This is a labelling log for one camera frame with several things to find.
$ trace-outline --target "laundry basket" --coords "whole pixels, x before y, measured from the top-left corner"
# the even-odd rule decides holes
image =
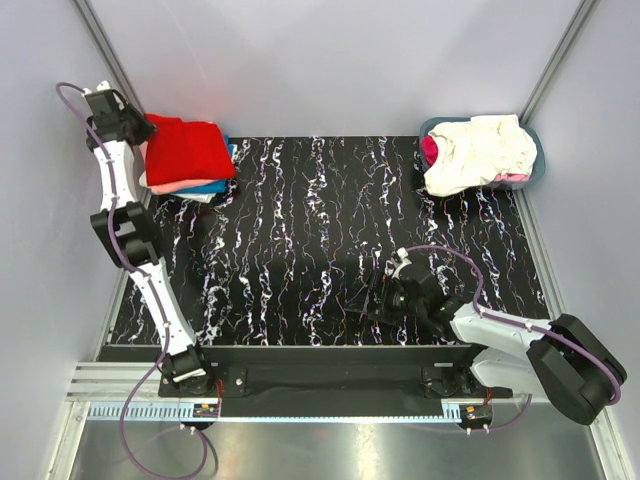
[[[422,165],[425,172],[429,169],[429,164],[427,163],[427,158],[425,157],[424,151],[422,150],[422,140],[424,139],[424,137],[428,135],[429,132],[433,130],[433,128],[439,123],[468,122],[469,120],[470,120],[469,117],[435,117],[430,120],[427,120],[422,124],[422,127],[420,127],[420,141],[418,144],[418,149],[420,150],[420,158],[422,159]],[[533,142],[536,144],[537,155],[536,155],[535,161],[533,162],[533,170],[531,171],[529,180],[527,180],[526,182],[509,182],[509,181],[491,182],[488,185],[485,185],[485,187],[495,188],[499,190],[519,190],[528,185],[531,185],[534,182],[537,182],[544,175],[544,172],[547,167],[545,164],[544,151],[542,150],[542,144],[540,143],[540,138],[538,138],[538,134],[528,125],[524,125],[523,123],[521,123],[520,126],[525,132],[527,132],[531,136],[531,138],[533,139]]]

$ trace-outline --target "gray wall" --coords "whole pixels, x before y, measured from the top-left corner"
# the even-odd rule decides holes
[[[232,135],[519,112],[578,0],[93,0],[148,111]]]
[[[53,86],[95,86],[107,75],[68,0],[4,0],[0,58],[0,477],[32,479],[46,467],[71,374],[95,348],[116,275],[89,224],[98,165]]]
[[[567,309],[630,378],[615,407],[640,472],[640,3],[603,1],[533,119],[546,178],[530,191]]]

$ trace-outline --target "crumpled white shirt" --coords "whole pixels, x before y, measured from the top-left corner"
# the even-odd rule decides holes
[[[482,115],[444,122],[429,132],[438,159],[424,174],[427,191],[446,197],[491,183],[499,174],[531,175],[536,144],[517,115]]]

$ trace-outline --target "black and white patterned surface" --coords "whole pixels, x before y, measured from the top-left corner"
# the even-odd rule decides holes
[[[204,205],[154,197],[180,306],[203,345],[416,345],[438,343],[413,319],[390,327],[345,313],[393,251],[430,242],[478,263],[482,301],[547,315],[510,193],[424,191],[414,137],[235,139],[231,195]],[[448,291],[471,291],[469,267],[416,254]],[[158,343],[131,281],[111,344]]]

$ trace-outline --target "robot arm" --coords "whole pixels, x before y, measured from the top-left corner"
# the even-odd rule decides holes
[[[469,365],[485,387],[546,397],[571,420],[591,424],[613,397],[614,387],[593,361],[558,336],[604,364],[620,385],[627,378],[622,365],[576,317],[533,320],[483,307],[478,313],[473,303],[445,296],[430,269],[411,263],[404,249],[393,263],[392,273],[374,272],[364,296],[345,308],[390,324],[413,315],[438,337],[485,347]]]
[[[161,344],[165,345],[167,333],[170,336],[163,375],[177,390],[205,394],[215,380],[211,364],[205,360],[169,283],[160,231],[136,195],[132,147],[146,141],[156,128],[107,82],[95,92],[85,90],[84,97],[92,112],[88,121],[109,157],[88,136],[87,146],[100,164],[103,188],[101,211],[91,216],[91,225],[114,264],[125,268],[109,235],[115,194],[112,221],[118,249],[134,267],[128,269],[129,276],[142,293]]]

